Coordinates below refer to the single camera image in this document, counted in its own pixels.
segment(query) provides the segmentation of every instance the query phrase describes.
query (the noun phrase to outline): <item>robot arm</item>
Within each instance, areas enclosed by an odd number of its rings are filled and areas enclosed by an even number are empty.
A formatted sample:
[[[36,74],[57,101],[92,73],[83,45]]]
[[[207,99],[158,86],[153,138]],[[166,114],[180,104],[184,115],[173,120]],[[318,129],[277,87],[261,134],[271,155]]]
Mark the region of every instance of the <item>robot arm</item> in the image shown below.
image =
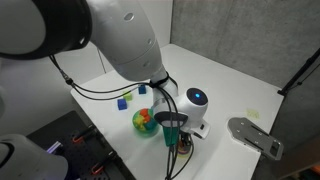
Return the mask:
[[[207,136],[210,126],[203,120],[208,105],[205,94],[189,89],[178,95],[177,84],[168,78],[157,39],[138,1],[2,0],[0,24],[0,57],[10,59],[36,59],[80,49],[91,40],[125,79],[162,82],[160,87],[174,99],[179,111],[174,127],[179,119],[181,130],[200,138]],[[153,94],[155,119],[171,127],[164,95],[156,88]]]
[[[151,79],[153,83],[167,78],[157,39],[139,2],[87,2],[93,22],[91,41],[122,77],[130,81]],[[173,120],[173,126],[177,127],[179,119],[181,130],[205,138],[210,130],[208,123],[202,119],[208,105],[205,94],[193,88],[179,96],[177,84],[170,78],[160,86],[177,104],[179,118]],[[171,127],[170,112],[163,94],[156,88],[153,94],[155,119],[162,126]]]

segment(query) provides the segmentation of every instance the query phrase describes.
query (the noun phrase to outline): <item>black mount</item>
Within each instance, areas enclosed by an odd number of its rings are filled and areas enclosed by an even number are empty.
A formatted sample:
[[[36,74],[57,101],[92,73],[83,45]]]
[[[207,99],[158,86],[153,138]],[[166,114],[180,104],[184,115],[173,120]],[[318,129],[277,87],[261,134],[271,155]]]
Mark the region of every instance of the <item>black mount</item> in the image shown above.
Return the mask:
[[[320,56],[320,48],[307,60],[307,62],[300,68],[300,70],[290,79],[290,81],[284,86],[282,90],[278,91],[278,94],[286,96],[291,86],[310,68],[310,66]]]

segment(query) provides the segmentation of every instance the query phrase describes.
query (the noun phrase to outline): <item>yellow block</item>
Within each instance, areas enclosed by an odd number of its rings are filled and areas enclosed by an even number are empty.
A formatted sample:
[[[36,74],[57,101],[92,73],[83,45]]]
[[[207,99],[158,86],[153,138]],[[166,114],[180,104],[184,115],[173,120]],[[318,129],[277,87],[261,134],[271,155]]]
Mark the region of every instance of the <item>yellow block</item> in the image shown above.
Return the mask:
[[[254,118],[254,119],[260,119],[259,112],[254,109],[247,108],[247,117],[248,118]]]
[[[141,126],[143,124],[144,117],[139,115],[134,121],[137,125]]]

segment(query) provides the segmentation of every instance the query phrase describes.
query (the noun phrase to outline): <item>white robot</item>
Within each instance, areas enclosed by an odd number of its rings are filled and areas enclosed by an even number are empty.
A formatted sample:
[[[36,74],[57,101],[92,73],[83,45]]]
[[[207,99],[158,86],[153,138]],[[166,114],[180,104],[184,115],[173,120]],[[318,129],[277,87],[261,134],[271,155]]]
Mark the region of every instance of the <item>white robot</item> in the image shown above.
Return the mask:
[[[154,118],[159,124],[181,126],[183,132],[201,139],[208,135],[210,125],[203,119],[208,106],[206,95],[196,88],[178,94],[176,82],[162,64],[148,18],[136,0],[1,0],[0,27],[0,57],[8,59],[38,59],[81,49],[91,41],[122,77],[130,81],[150,79],[173,98],[178,116],[172,116],[174,109],[171,113],[164,95],[153,88]],[[41,151],[26,138],[0,136],[0,179],[50,179],[53,174],[57,176],[54,179],[63,177],[66,161],[57,157],[56,162],[64,168],[54,170],[45,165],[53,155]],[[19,163],[21,152],[30,154],[24,157],[29,164]],[[36,172],[41,166],[46,167],[45,173]],[[21,177],[10,171],[17,167]]]

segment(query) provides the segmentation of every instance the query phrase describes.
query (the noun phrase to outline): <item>blue block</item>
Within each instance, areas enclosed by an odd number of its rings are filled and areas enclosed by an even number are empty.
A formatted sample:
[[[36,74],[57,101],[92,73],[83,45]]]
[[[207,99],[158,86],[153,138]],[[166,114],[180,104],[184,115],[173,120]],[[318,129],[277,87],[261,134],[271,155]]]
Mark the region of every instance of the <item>blue block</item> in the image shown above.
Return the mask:
[[[124,110],[127,108],[128,108],[127,101],[125,99],[118,99],[118,109]]]
[[[139,86],[139,94],[147,94],[147,88],[145,85]]]

